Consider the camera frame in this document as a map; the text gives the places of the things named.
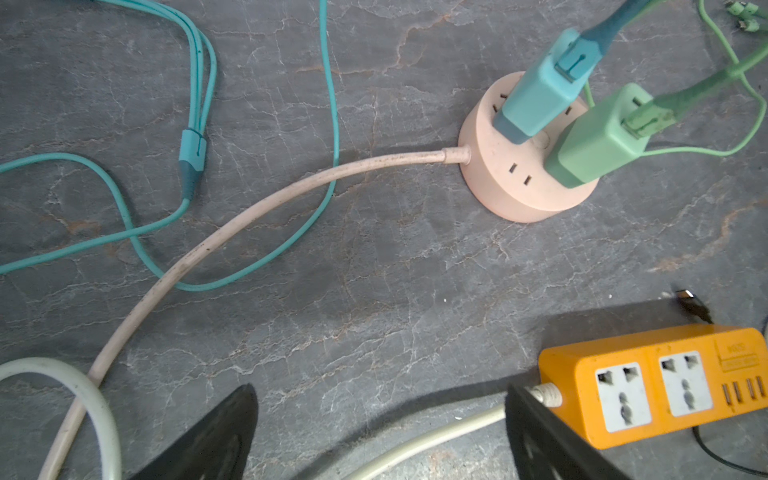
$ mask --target electrical outlet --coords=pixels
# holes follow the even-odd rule
[[[687,352],[663,356],[659,358],[659,367],[673,416],[703,412],[713,407],[701,354]]]
[[[768,408],[768,347],[753,328],[690,324],[556,346],[538,369],[561,393],[551,411],[597,449]]]
[[[472,161],[462,165],[462,175],[480,203],[507,220],[530,223],[579,205],[598,181],[566,188],[544,169],[544,159],[562,131],[587,111],[581,100],[567,105],[543,130],[520,145],[507,140],[493,126],[494,116],[522,76],[521,71],[506,75],[488,88],[464,120],[458,145],[472,149]]]
[[[648,395],[639,363],[598,369],[594,376],[606,430],[613,433],[650,423]]]

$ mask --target black object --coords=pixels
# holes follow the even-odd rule
[[[630,480],[522,387],[509,386],[506,414],[520,480]]]
[[[238,387],[131,480],[240,480],[258,415],[256,390]]]
[[[678,290],[674,294],[678,305],[683,307],[686,313],[699,317],[703,322],[714,323],[710,315],[710,309],[690,290]]]

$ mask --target teal cable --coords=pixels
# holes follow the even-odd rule
[[[102,0],[102,1],[111,3],[113,5],[132,8],[140,12],[146,12],[152,15],[157,15],[162,18],[171,20],[177,23],[180,27],[182,27],[184,32],[187,34],[187,39],[190,42],[190,63],[191,63],[190,69],[192,71],[190,75],[190,79],[191,79],[190,89],[192,92],[190,94],[190,128],[193,128],[197,130],[198,133],[202,134],[204,132],[204,128],[207,122],[208,112],[210,110],[210,102],[211,102],[211,98],[213,97],[213,90],[216,83],[216,72],[217,72],[216,54],[214,53],[213,47],[210,41],[208,40],[208,38],[206,38],[206,36],[203,35],[202,32],[197,30],[197,28],[194,26],[194,23],[192,23],[192,21],[189,20],[189,18],[186,15],[184,15],[179,11],[174,10],[171,7],[167,7],[161,4],[156,4],[153,2],[146,2],[144,0]],[[330,61],[328,56],[328,44],[327,44],[328,34],[327,34],[326,12],[327,12],[326,0],[322,0],[320,2],[320,51],[321,51],[321,56],[323,58],[323,68],[325,71],[326,86],[328,88],[329,102],[330,102],[330,109],[331,109],[331,121],[333,125],[333,166],[335,167],[339,164],[339,120],[338,120],[338,114],[336,111],[336,93],[333,87],[333,79],[331,77]],[[205,44],[205,47],[208,50],[209,59],[210,59],[210,74],[208,78],[206,96],[202,105],[202,110],[198,117],[197,108],[199,107],[199,97],[197,95],[202,90],[201,79],[202,79],[202,67],[203,67],[202,51],[200,50],[200,39],[202,39],[202,42]],[[136,235],[142,234],[142,233],[148,233],[148,231],[151,231],[151,230],[142,230],[142,229],[146,229],[147,227],[157,225],[154,228],[154,230],[156,230],[157,228],[162,228],[165,225],[169,224],[171,221],[176,220],[178,217],[180,217],[184,213],[184,211],[186,211],[189,204],[188,200],[185,200],[182,203],[183,211],[179,213],[179,211],[182,210],[182,207],[180,207],[180,209],[174,215],[172,215],[171,217],[168,217],[168,218],[173,217],[173,220],[170,220],[167,223],[163,223],[163,224],[159,224],[159,222],[156,222],[151,224],[150,226],[141,227],[140,229],[135,229],[133,225],[133,221],[131,219],[131,215],[128,212],[127,206],[125,205],[124,199],[117,185],[101,167],[99,167],[98,165],[96,165],[95,163],[91,162],[88,159],[85,159],[78,155],[63,154],[63,153],[35,155],[32,157],[22,158],[18,161],[9,162],[8,164],[0,166],[0,174],[5,171],[12,170],[13,168],[16,168],[16,167],[21,167],[24,165],[29,165],[32,163],[37,163],[39,161],[45,161],[45,160],[76,161],[80,164],[85,165],[86,167],[91,168],[94,172],[96,172],[99,175],[99,177],[101,177],[102,180],[104,180],[104,182],[107,184],[107,186],[110,189],[110,192],[112,192],[112,196],[115,199],[115,203],[118,206],[118,210],[120,211],[126,231],[129,232],[129,234],[126,234],[125,232],[116,233],[112,236],[106,236],[106,237],[101,237],[99,239],[89,240],[88,242],[83,242],[81,244],[74,245],[72,247],[58,250],[57,252],[47,253],[45,255],[32,257],[26,260],[19,260],[18,262],[10,263],[6,266],[0,266],[0,274],[17,270],[18,268],[24,268],[25,266],[31,266],[31,265],[42,263],[45,261],[55,260],[56,258],[61,258],[65,255],[75,253],[77,251],[81,251],[86,248],[95,247],[98,244],[103,244],[103,243],[99,243],[99,241],[103,241],[104,243],[108,243],[109,241],[116,241],[116,240],[109,240],[109,238],[114,239],[115,238],[114,236],[121,235],[122,237],[117,240],[123,240],[126,237],[130,237],[131,244],[136,250],[136,254],[139,256],[141,261],[144,262],[144,265],[146,265],[147,268],[151,270],[152,273],[154,273],[156,276],[163,276],[164,274],[163,270],[160,267],[158,267],[157,264],[151,259],[151,257],[149,256],[147,251],[144,249],[144,247],[141,245],[141,242]],[[238,272],[233,273],[232,275],[229,275],[215,282],[204,283],[201,285],[193,285],[193,284],[179,282],[177,283],[176,288],[178,288],[179,290],[185,290],[189,292],[203,292],[207,290],[214,290],[216,288],[228,285],[229,283],[232,283],[242,278],[243,276],[246,276],[248,273],[251,273],[254,270],[261,268],[263,265],[269,263],[275,257],[277,257],[282,252],[290,248],[299,238],[301,238],[302,235],[304,235],[304,233],[315,223],[315,221],[317,221],[319,216],[323,213],[325,208],[328,206],[328,203],[330,202],[331,197],[333,196],[333,190],[335,186],[336,186],[336,182],[333,182],[329,185],[326,196],[323,198],[323,201],[318,206],[314,214],[307,220],[307,222],[305,222],[305,224],[302,225],[301,228],[299,228],[299,230],[294,235],[292,235],[288,240],[286,240],[283,244],[277,247],[273,252],[266,255],[264,258],[258,260],[257,262],[247,266],[246,268]],[[83,246],[81,250],[78,250],[76,248],[79,245]]]
[[[338,115],[338,112],[336,111],[336,89],[333,87],[333,78],[331,76],[331,65],[330,65],[330,59],[328,56],[328,24],[327,24],[328,14],[327,12],[328,12],[327,0],[320,0],[320,9],[319,9],[320,56],[322,57],[322,60],[323,60],[323,71],[325,72],[326,87],[328,89],[328,98],[329,98],[329,104],[330,104],[330,110],[331,110],[331,125],[333,126],[333,166],[337,167],[339,165],[339,150],[340,150],[339,115]],[[208,290],[215,290],[217,288],[221,288],[222,286],[229,285],[230,283],[243,278],[247,274],[252,273],[255,270],[258,270],[262,266],[274,260],[282,252],[291,248],[291,246],[299,238],[301,238],[301,236],[304,235],[304,233],[306,233],[306,231],[317,221],[317,219],[320,217],[320,215],[328,206],[328,203],[331,201],[331,198],[333,197],[333,190],[335,188],[336,188],[336,182],[333,181],[328,185],[328,191],[326,192],[326,196],[323,198],[323,201],[320,202],[320,205],[317,207],[317,210],[315,210],[312,216],[309,219],[307,219],[304,225],[302,225],[301,228],[299,228],[298,231],[295,232],[288,240],[283,242],[279,247],[277,247],[271,253],[268,253],[265,257],[259,259],[255,263],[250,264],[249,266],[243,268],[242,270],[232,273],[229,276],[225,276],[220,280],[216,280],[214,282],[209,282],[209,283],[201,283],[197,285],[192,283],[179,282],[176,284],[176,288],[179,290],[183,290],[185,292],[206,292]],[[130,217],[128,218],[128,223],[126,223],[126,228],[130,228],[129,225],[131,225]],[[144,265],[146,265],[147,268],[151,270],[152,273],[155,274],[155,276],[162,277],[165,274],[165,272],[150,258],[147,251],[141,245],[141,242],[139,241],[139,239],[136,237],[132,237],[131,243],[134,246],[134,250],[136,250],[136,254],[139,256],[139,258],[141,258],[141,261],[144,262]]]
[[[105,172],[101,167],[96,165],[94,162],[88,160],[87,158],[83,158],[79,155],[61,154],[61,153],[32,155],[31,157],[21,158],[19,160],[11,161],[6,164],[0,165],[0,174],[8,170],[13,170],[14,168],[24,167],[26,165],[36,164],[38,162],[48,161],[48,160],[74,161],[74,162],[78,162],[79,164],[83,164],[86,167],[93,170],[94,172],[96,172],[98,176],[101,177],[101,179],[107,184],[109,191],[112,193],[112,197],[114,197],[115,202],[118,204],[118,209],[120,210],[120,215],[123,217],[123,221],[125,222],[126,219],[130,221],[131,217],[130,217],[130,214],[128,213],[128,208],[114,180],[112,180],[112,178],[107,174],[107,172]],[[104,245],[106,243],[117,242],[119,240],[125,240],[128,237],[134,237],[136,235],[143,235],[145,233],[153,232],[155,230],[163,228],[173,223],[174,221],[178,220],[179,217],[184,215],[184,212],[187,211],[189,204],[190,204],[189,200],[185,199],[181,202],[181,205],[178,207],[178,209],[175,212],[173,212],[171,215],[169,215],[168,217],[165,217],[162,220],[158,220],[157,222],[144,225],[143,227],[131,228],[126,231],[113,233],[111,235],[104,235],[103,237],[86,240],[85,242],[80,242],[75,245],[70,245],[69,247],[61,248],[53,252],[43,253],[41,255],[35,255],[34,257],[29,257],[23,260],[17,260],[15,262],[1,265],[0,275],[5,275],[6,273],[9,273],[21,268],[26,268],[28,266],[50,262],[52,260],[66,257],[67,255],[72,255],[73,253],[78,253],[83,250],[87,250],[89,248],[98,247],[99,245]]]
[[[188,127],[195,130],[200,135],[202,135],[207,123],[208,112],[210,110],[210,103],[213,99],[214,88],[216,86],[216,77],[217,77],[216,52],[214,51],[213,45],[211,45],[208,38],[206,38],[205,35],[203,35],[203,33],[197,29],[195,24],[185,14],[179,12],[178,10],[175,10],[174,8],[168,7],[166,5],[162,5],[155,2],[149,2],[147,0],[101,0],[101,1],[105,3],[110,3],[112,5],[122,6],[125,8],[132,8],[134,10],[138,10],[139,12],[149,13],[152,15],[159,16],[161,18],[166,18],[167,20],[170,20],[178,24],[180,27],[182,27],[185,34],[187,35],[187,40],[189,41],[189,44],[190,44],[190,115],[189,115]],[[203,50],[202,50],[203,46],[207,49],[208,58],[210,62],[210,69],[209,69],[205,98],[202,101],[202,105],[200,105],[200,95],[203,89],[203,76],[204,76],[204,58],[203,58]],[[101,167],[96,165],[94,162],[88,160],[87,158],[83,158],[79,155],[74,155],[74,154],[53,153],[53,154],[32,155],[30,157],[21,158],[16,161],[12,161],[12,162],[8,162],[6,164],[0,165],[0,174],[9,170],[13,170],[18,167],[23,167],[26,165],[35,164],[41,161],[48,161],[48,160],[75,161],[75,162],[78,162],[79,164],[83,164],[88,168],[91,168],[94,172],[96,172],[96,174],[98,174],[98,176],[101,177],[101,179],[107,184],[107,187],[112,193],[112,197],[114,198],[114,201],[118,206],[118,210],[120,211],[120,215],[122,217],[126,231],[88,240],[88,241],[79,243],[77,245],[72,245],[70,247],[56,250],[55,252],[49,252],[43,255],[37,255],[35,257],[30,257],[24,260],[19,260],[13,263],[9,263],[7,265],[2,265],[0,266],[0,275],[8,272],[12,272],[13,270],[18,270],[20,268],[25,268],[27,266],[33,266],[39,263],[56,260],[58,258],[65,257],[67,255],[77,253],[82,250],[86,250],[88,248],[104,245],[106,243],[110,243],[114,241],[124,240],[125,238],[128,238],[128,237],[131,238],[131,242],[133,243],[134,247],[136,247],[137,244],[141,246],[141,244],[139,243],[138,237],[136,237],[137,235],[141,235],[143,233],[149,233],[151,231],[165,227],[166,225],[174,222],[179,217],[181,217],[181,215],[183,215],[184,212],[186,212],[187,208],[189,207],[189,203],[190,203],[189,200],[183,200],[179,208],[176,210],[176,212],[170,215],[169,217],[163,220],[160,220],[158,222],[151,223],[150,225],[146,225],[144,227],[134,228],[133,221],[131,220],[131,215],[128,211],[127,205],[125,204],[125,201],[120,193],[120,190],[118,189],[117,184],[115,184],[115,182],[112,180],[109,174],[107,174],[107,172],[105,172]]]

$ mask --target universal socket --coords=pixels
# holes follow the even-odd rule
[[[598,382],[605,429],[609,433],[651,422],[648,395],[639,363],[597,369],[594,376]]]
[[[713,407],[707,374],[697,351],[660,357],[659,367],[673,416],[703,412]]]

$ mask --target white cable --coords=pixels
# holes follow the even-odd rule
[[[55,359],[30,357],[0,365],[0,381],[19,373],[40,373],[49,376],[64,384],[78,397],[82,405],[85,405],[96,430],[101,454],[101,478],[120,480],[123,468],[118,427],[98,387],[80,370]]]
[[[221,247],[235,234],[243,228],[250,225],[256,219],[267,214],[271,210],[279,207],[293,198],[303,195],[306,192],[329,184],[334,180],[349,177],[351,175],[362,174],[371,170],[378,170],[387,167],[397,167],[410,164],[468,164],[472,152],[469,147],[451,147],[443,148],[438,151],[404,153],[394,155],[384,155],[381,157],[369,158],[351,162],[338,167],[321,171],[310,177],[297,181],[288,187],[278,190],[274,194],[256,202],[248,209],[241,212],[232,220],[228,221],[219,230],[210,237],[203,240],[199,245],[190,250],[181,257],[166,273],[162,276],[152,288],[144,295],[141,301],[131,310],[123,323],[112,334],[107,345],[101,349],[96,357],[91,370],[88,371],[88,377],[96,385],[101,384],[107,370],[112,365],[118,353],[123,349],[128,339],[134,334],[141,322],[147,318],[152,309],[163,299],[163,297],[174,287],[174,284],[181,280],[184,275],[189,273],[192,268],[200,263],[205,257],[214,250]],[[80,424],[85,416],[83,405],[75,400],[67,412],[64,422],[59,427],[56,439],[48,452],[45,464],[40,471],[38,480],[55,480],[61,465],[64,463],[67,453],[77,435]]]
[[[463,420],[453,422],[450,425],[440,427],[439,429],[427,432],[413,440],[396,446],[384,455],[380,455],[372,461],[366,463],[351,474],[344,477],[344,480],[369,480],[378,474],[389,470],[395,465],[424,452],[435,445],[440,445],[448,440],[453,440],[462,435],[466,435],[475,430],[503,420],[505,417],[504,405],[495,406],[492,409],[469,416]]]

